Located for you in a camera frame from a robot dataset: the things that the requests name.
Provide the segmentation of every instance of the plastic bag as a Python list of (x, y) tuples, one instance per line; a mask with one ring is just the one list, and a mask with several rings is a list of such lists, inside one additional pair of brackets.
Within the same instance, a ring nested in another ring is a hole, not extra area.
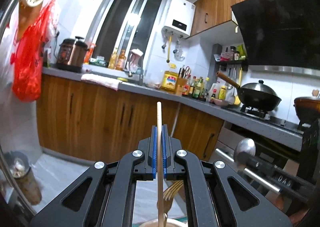
[(0, 43), (0, 103), (7, 98), (5, 88), (13, 82), (13, 65), (10, 61), (12, 53), (16, 51), (18, 21), (19, 5), (17, 4)]
[(17, 48), (12, 90), (20, 101), (35, 101), (41, 93), (43, 47), (51, 8), (51, 0), (42, 8), (35, 23), (27, 28)]
[(56, 36), (60, 13), (61, 13), (61, 9), (58, 3), (56, 2), (51, 8), (51, 13), (48, 20), (47, 32), (46, 32), (47, 41), (50, 41)]

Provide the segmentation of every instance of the oven handle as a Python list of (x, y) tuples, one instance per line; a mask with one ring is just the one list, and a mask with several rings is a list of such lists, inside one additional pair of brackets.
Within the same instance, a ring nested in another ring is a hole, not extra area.
[[(224, 153), (220, 149), (216, 149), (215, 152), (219, 156), (224, 158), (226, 161), (228, 161), (229, 163), (234, 163), (235, 164), (235, 161), (233, 160), (233, 158), (228, 156), (226, 153)], [(279, 187), (277, 187), (277, 186), (269, 183), (268, 181), (264, 180), (262, 177), (258, 176), (257, 174), (252, 172), (250, 169), (245, 168), (243, 170), (243, 173), (245, 173), (248, 177), (252, 178), (253, 180), (257, 181), (259, 184), (261, 184), (262, 186), (264, 186), (268, 190), (273, 191), (274, 193), (277, 193), (277, 194), (281, 193), (281, 189)]]

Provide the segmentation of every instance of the rice cooker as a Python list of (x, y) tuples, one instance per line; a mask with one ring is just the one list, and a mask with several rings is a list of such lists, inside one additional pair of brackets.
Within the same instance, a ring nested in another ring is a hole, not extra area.
[(81, 73), (84, 57), (88, 51), (88, 45), (84, 38), (76, 36), (76, 39), (66, 38), (60, 45), (56, 67), (58, 69)]

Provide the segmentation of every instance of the yellow pipe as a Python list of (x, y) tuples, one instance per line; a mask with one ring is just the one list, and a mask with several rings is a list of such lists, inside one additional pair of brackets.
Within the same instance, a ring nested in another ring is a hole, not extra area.
[(172, 33), (169, 36), (169, 46), (168, 46), (168, 57), (167, 57), (167, 63), (170, 63), (170, 46), (171, 46), (171, 39), (172, 39)]

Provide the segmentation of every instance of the gray countertop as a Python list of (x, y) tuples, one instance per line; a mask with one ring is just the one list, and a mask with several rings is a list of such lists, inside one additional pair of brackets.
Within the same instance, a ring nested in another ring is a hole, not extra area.
[[(55, 68), (43, 68), (43, 73), (75, 81), (81, 81), (82, 76), (81, 73), (73, 73)], [(231, 110), (222, 109), (216, 105), (125, 82), (119, 84), (119, 90), (176, 101), (248, 129), (294, 150), (301, 150), (302, 136), (300, 134), (232, 112)]]

